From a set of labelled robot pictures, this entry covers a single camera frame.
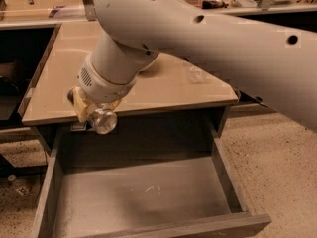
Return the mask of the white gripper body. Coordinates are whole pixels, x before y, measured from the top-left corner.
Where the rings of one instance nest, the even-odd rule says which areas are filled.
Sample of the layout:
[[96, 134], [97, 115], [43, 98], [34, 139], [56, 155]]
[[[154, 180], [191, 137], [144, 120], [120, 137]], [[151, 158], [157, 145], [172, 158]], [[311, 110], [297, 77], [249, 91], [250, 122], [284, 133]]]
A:
[[103, 78], [94, 68], [88, 54], [78, 73], [78, 83], [86, 96], [95, 103], [112, 103], [124, 98], [136, 83], [116, 84]]

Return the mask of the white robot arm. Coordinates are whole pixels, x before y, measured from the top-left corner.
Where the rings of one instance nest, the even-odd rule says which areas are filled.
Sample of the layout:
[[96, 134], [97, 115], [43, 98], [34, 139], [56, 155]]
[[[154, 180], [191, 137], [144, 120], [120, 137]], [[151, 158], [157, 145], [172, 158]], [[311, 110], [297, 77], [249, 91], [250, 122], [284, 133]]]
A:
[[78, 81], [95, 103], [126, 96], [166, 53], [317, 130], [317, 34], [213, 14], [183, 0], [94, 0], [103, 29]]

